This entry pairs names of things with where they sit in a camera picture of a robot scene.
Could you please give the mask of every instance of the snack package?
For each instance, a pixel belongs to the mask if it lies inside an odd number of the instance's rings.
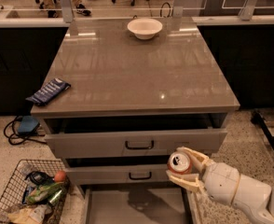
[[[25,100],[33,102],[37,106],[45,106],[61,92],[70,88],[71,85],[59,78],[53,78],[49,83],[44,85],[34,95]]]
[[[45,215],[52,212],[48,205],[19,206],[8,211],[10,222],[17,224],[42,224]]]
[[[36,187],[26,198],[27,204],[39,203],[62,188],[63,182],[51,183]]]

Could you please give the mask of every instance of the person's leg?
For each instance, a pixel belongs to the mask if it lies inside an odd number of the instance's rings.
[[[76,9],[77,13],[82,14],[83,16],[89,16],[90,11],[85,8],[85,6],[82,4],[82,0],[72,0]]]
[[[57,13],[54,10],[54,3],[52,0],[43,0],[44,2],[44,9],[48,11],[49,18],[57,18]]]

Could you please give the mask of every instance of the drawer handle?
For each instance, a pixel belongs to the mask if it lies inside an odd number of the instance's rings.
[[[152,172],[149,172],[148,173],[148,176],[145,176],[145,177],[133,177],[131,173],[129,173],[129,179],[130,180],[147,180],[147,179],[150,179],[152,178]]]
[[[152,149],[154,145],[155,145],[154,140],[150,142],[150,145],[148,147],[130,147],[129,141],[125,142],[126,149],[129,149],[129,150]]]

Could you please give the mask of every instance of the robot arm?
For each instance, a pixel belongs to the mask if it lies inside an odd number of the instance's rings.
[[[203,174],[202,181],[194,174],[178,175],[168,170],[170,181],[190,191],[206,192],[212,201],[241,210],[252,223],[274,224],[274,194],[270,185],[192,149],[179,147],[177,150],[189,156]]]

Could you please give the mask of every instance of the bowl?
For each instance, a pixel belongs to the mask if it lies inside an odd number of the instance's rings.
[[[163,24],[155,19],[134,19],[128,24],[129,31],[142,40],[153,38],[162,28]]]

